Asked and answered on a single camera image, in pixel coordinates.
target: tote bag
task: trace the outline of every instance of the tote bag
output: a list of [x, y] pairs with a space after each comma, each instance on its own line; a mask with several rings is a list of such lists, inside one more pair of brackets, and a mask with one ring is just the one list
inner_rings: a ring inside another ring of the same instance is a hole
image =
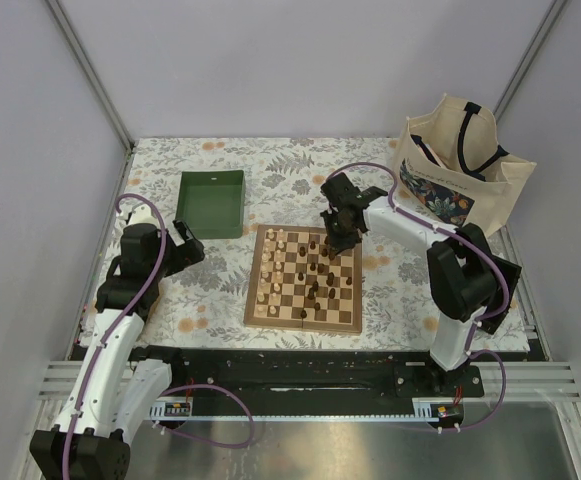
[[432, 113], [406, 119], [392, 168], [441, 221], [474, 223], [490, 236], [505, 225], [535, 166], [499, 145], [492, 112], [444, 95]]

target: black mount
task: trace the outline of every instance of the black mount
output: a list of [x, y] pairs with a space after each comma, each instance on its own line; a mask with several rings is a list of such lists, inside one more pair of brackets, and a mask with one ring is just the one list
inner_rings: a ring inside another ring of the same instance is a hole
[[[62, 480], [61, 457], [65, 432], [37, 430], [30, 441], [30, 453], [46, 480]], [[123, 480], [130, 464], [130, 446], [120, 430], [110, 438], [85, 432], [74, 434], [70, 445], [71, 480]]]
[[331, 211], [321, 213], [328, 232], [330, 250], [336, 255], [344, 250], [354, 248], [361, 242], [361, 233], [368, 227], [363, 218], [363, 211], [370, 202], [385, 197], [387, 192], [377, 187], [370, 187], [363, 192], [355, 187], [344, 173], [339, 173], [321, 186], [321, 192], [330, 203]]
[[[159, 282], [182, 271], [184, 268], [199, 263], [205, 258], [203, 244], [197, 240], [185, 223], [175, 223], [184, 243], [176, 246], [169, 233], [166, 233], [166, 253], [161, 268], [146, 292], [129, 313], [136, 313], [147, 320], [152, 305], [159, 298]], [[139, 292], [159, 255], [161, 243], [160, 230], [149, 223], [130, 225], [121, 236], [121, 255], [110, 263], [105, 282], [97, 290], [99, 313], [106, 308], [122, 310]]]
[[[483, 321], [482, 329], [492, 334], [508, 314], [521, 267], [496, 257], [490, 251], [483, 230], [474, 224], [464, 225], [455, 232], [485, 253], [503, 274], [510, 300], [503, 312]], [[503, 290], [492, 269], [472, 250], [458, 240], [448, 238], [428, 249], [430, 290], [436, 305], [445, 315], [466, 322], [481, 307], [491, 312], [501, 305]]]

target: green box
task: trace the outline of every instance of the green box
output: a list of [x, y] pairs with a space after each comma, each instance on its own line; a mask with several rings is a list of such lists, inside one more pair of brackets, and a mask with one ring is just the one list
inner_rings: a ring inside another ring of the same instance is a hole
[[245, 193], [243, 170], [183, 172], [175, 220], [198, 239], [239, 238]]

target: chessboard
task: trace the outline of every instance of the chessboard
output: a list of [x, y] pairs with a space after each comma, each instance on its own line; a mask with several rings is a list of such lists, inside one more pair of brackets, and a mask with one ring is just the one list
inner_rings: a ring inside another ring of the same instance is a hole
[[361, 244], [332, 255], [324, 228], [259, 225], [245, 324], [361, 333]]

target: floral tablecloth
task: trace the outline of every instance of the floral tablecloth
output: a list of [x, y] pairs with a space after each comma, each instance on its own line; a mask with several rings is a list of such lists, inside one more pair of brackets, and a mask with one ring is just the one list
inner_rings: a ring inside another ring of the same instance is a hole
[[[246, 175], [243, 236], [204, 240], [206, 259], [162, 282], [161, 300], [146, 324], [140, 345], [207, 348], [304, 348], [426, 350], [437, 329], [425, 261], [399, 244], [371, 232], [363, 240], [363, 333], [359, 336], [248, 328], [243, 314], [250, 267], [260, 223], [321, 226], [326, 201], [319, 191], [335, 168], [359, 161], [389, 164], [396, 141], [388, 138], [146, 138], [134, 153], [126, 192], [152, 200], [171, 227], [182, 171], [242, 169]], [[390, 178], [376, 169], [350, 170], [362, 188], [388, 189]], [[399, 191], [400, 201], [425, 209]], [[175, 243], [181, 240], [170, 228]], [[118, 254], [117, 223], [99, 284]], [[88, 344], [94, 310], [81, 334]], [[526, 351], [528, 341], [517, 302], [498, 332], [478, 334], [475, 349]]]

